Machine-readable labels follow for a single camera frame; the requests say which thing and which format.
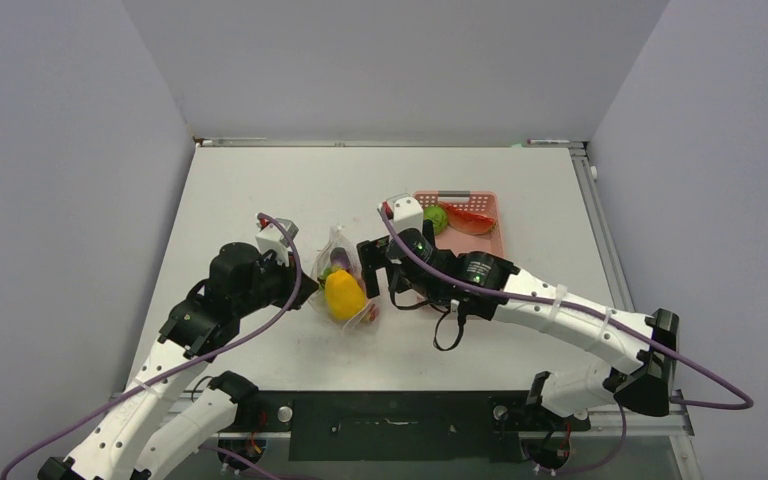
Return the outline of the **purple toy eggplant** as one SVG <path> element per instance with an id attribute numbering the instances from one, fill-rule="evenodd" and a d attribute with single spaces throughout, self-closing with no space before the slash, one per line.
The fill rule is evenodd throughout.
<path id="1" fill-rule="evenodd" d="M 346 271 L 351 269 L 351 259 L 343 247 L 334 247 L 329 253 L 329 261 L 332 268 Z"/>

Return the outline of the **green toy grape bunch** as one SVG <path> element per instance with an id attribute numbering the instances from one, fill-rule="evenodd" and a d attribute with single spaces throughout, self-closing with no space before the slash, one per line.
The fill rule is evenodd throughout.
<path id="1" fill-rule="evenodd" d="M 332 275 L 333 273 L 335 273 L 336 271 L 339 271 L 338 267 L 334 267 L 334 266 L 326 267 L 322 271 L 322 273 L 317 277 L 319 283 L 322 284 L 322 285 L 325 285 L 325 283 L 327 282 L 328 277 L 330 275 Z"/>

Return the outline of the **yellow toy bell pepper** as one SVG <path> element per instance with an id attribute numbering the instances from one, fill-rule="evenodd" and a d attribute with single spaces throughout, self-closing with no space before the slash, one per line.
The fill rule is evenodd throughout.
<path id="1" fill-rule="evenodd" d="M 347 271 L 339 270 L 330 275 L 325 283 L 324 296 L 332 317 L 340 322 L 348 321 L 363 310 L 367 299 L 357 280 Z"/>

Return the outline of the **clear dotted zip top bag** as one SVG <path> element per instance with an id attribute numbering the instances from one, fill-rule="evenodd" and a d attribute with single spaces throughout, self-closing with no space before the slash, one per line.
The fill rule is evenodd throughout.
<path id="1" fill-rule="evenodd" d="M 379 317 L 378 302 L 367 297 L 358 253 L 340 225 L 330 228 L 310 276 L 317 290 L 307 303 L 321 320 L 339 328 L 342 335 L 372 331 Z"/>

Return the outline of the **green toy apple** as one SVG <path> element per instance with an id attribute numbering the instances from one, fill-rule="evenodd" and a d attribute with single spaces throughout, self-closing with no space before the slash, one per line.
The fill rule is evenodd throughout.
<path id="1" fill-rule="evenodd" d="M 440 235 L 448 227 L 447 211 L 440 205 L 430 205 L 423 210 L 424 219 L 431 222 L 433 234 Z"/>

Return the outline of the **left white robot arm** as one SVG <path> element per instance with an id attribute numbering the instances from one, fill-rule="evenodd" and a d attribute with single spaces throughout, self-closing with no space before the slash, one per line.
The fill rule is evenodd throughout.
<path id="1" fill-rule="evenodd" d="M 207 277 L 170 311 L 127 390 L 103 407 L 100 423 L 78 446 L 47 459 L 38 478 L 160 479 L 222 428 L 252 426 L 257 388 L 232 372 L 208 387 L 194 415 L 161 421 L 185 388 L 229 350 L 242 318 L 270 306 L 279 314 L 297 310 L 315 290 L 285 240 L 222 246 Z"/>

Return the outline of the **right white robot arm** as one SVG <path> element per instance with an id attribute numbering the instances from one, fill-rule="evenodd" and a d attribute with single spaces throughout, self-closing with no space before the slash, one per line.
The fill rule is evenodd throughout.
<path id="1" fill-rule="evenodd" d="M 380 293 L 376 275 L 383 269 L 391 290 L 412 290 L 435 307 L 449 308 L 460 330 L 472 317 L 508 323 L 595 356 L 579 371 L 535 375 L 524 403 L 533 425 L 549 428 L 561 418 L 606 404 L 651 417 L 668 414 L 676 361 L 664 351 L 677 348 L 677 314 L 615 310 L 491 253 L 440 249 L 417 229 L 397 239 L 363 241 L 357 253 L 370 298 Z"/>

